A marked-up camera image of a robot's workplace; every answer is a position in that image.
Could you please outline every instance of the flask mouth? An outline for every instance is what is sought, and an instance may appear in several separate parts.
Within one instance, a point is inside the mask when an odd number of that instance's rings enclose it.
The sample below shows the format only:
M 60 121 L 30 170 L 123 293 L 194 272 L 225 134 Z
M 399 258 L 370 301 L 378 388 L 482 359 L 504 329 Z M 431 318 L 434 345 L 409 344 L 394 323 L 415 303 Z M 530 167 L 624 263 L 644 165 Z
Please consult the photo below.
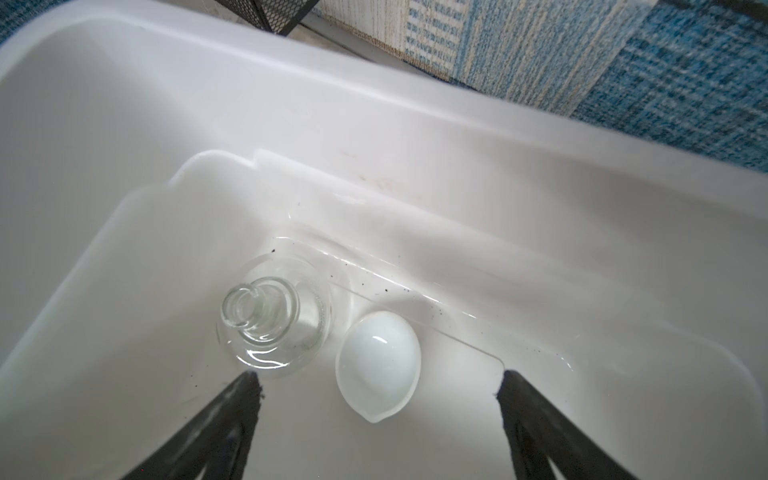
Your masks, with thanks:
M 221 319 L 246 342 L 268 346 L 286 335 L 299 316 L 299 308 L 293 285 L 265 276 L 233 287 L 221 304 Z

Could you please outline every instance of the white ceramic bowl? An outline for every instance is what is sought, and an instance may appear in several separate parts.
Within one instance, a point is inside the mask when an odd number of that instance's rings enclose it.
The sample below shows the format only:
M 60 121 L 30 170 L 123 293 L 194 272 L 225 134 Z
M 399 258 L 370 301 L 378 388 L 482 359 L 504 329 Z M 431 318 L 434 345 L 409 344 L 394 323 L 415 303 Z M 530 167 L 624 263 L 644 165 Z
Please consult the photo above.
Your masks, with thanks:
M 371 423 L 395 415 L 413 396 L 422 350 L 400 315 L 379 311 L 347 331 L 336 356 L 336 381 L 355 412 Z

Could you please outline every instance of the black mesh basket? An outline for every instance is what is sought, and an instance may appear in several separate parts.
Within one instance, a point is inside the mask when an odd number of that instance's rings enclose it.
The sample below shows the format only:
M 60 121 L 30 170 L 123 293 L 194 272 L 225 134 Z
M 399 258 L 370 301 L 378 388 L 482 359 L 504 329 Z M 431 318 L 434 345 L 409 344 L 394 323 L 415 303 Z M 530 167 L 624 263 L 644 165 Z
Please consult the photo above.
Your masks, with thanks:
M 256 28 L 288 35 L 319 0 L 218 0 Z

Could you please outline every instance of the transparent glassware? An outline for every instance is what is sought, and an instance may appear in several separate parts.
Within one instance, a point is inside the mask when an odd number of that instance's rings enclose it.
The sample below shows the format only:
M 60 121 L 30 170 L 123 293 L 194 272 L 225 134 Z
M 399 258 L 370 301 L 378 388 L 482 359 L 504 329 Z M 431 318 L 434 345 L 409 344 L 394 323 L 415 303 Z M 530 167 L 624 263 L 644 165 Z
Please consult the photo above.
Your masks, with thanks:
M 305 260 L 265 256 L 221 305 L 220 343 L 238 360 L 276 376 L 306 365 L 325 342 L 330 324 L 327 282 Z

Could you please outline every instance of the black metal mesh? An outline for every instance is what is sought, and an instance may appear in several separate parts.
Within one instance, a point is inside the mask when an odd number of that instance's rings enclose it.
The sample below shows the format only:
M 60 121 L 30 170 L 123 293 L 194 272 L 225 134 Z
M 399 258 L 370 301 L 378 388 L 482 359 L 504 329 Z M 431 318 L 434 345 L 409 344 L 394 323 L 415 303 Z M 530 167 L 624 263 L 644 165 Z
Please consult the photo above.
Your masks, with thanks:
M 288 35 L 318 0 L 219 0 L 256 28 Z

